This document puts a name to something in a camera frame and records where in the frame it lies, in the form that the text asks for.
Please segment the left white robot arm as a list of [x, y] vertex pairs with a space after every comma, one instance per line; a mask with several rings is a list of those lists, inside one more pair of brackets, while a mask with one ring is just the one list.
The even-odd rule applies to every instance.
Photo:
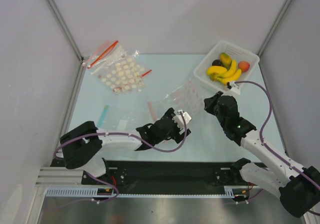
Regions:
[[191, 131], [187, 125], [192, 117], [183, 110], [169, 108], [155, 123], [149, 123], [132, 131], [116, 132], [97, 128], [87, 121], [60, 137], [55, 153], [62, 152], [61, 159], [66, 169], [80, 169], [93, 176], [99, 184], [110, 179], [106, 160], [102, 152], [107, 149], [127, 149], [161, 151], [156, 145], [173, 140], [179, 150]]

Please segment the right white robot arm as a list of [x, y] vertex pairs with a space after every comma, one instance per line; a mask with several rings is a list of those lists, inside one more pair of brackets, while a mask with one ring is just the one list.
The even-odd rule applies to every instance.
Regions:
[[267, 169], [242, 158], [231, 171], [235, 184], [251, 182], [277, 197], [285, 210], [302, 217], [319, 203], [319, 171], [295, 162], [288, 156], [262, 142], [257, 128], [240, 116], [233, 96], [217, 92], [204, 100], [204, 110], [215, 116], [226, 137], [257, 157]]

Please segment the white perforated plastic basket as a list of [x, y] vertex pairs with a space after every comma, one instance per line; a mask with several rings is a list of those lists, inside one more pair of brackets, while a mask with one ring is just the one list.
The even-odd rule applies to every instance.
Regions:
[[260, 61], [260, 58], [256, 54], [244, 48], [241, 48], [235, 44], [226, 41], [219, 41], [193, 71], [193, 75], [200, 81], [201, 85], [213, 92], [224, 92], [227, 90], [225, 85], [223, 85], [221, 82], [212, 81], [210, 77], [206, 74], [206, 71], [212, 65], [212, 62], [215, 59], [218, 59], [220, 53], [222, 52], [228, 54], [232, 59], [235, 59], [237, 62], [249, 62], [249, 70], [240, 76], [239, 81], [248, 80], [251, 74], [254, 72], [254, 69], [259, 65]]

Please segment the pink dotted zip bag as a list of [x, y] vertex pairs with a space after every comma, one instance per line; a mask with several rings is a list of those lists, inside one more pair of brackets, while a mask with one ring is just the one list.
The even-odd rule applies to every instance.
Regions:
[[159, 120], [170, 107], [176, 111], [184, 110], [194, 117], [204, 108], [203, 96], [202, 86], [189, 79], [162, 99], [148, 102], [147, 106], [153, 121]]

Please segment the yellow banana bunch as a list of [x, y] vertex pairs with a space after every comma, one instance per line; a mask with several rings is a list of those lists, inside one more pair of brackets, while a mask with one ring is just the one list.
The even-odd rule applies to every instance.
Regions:
[[238, 68], [236, 60], [232, 60], [229, 69], [222, 66], [211, 66], [207, 69], [206, 74], [211, 80], [226, 85], [228, 82], [238, 80], [242, 75], [242, 70]]

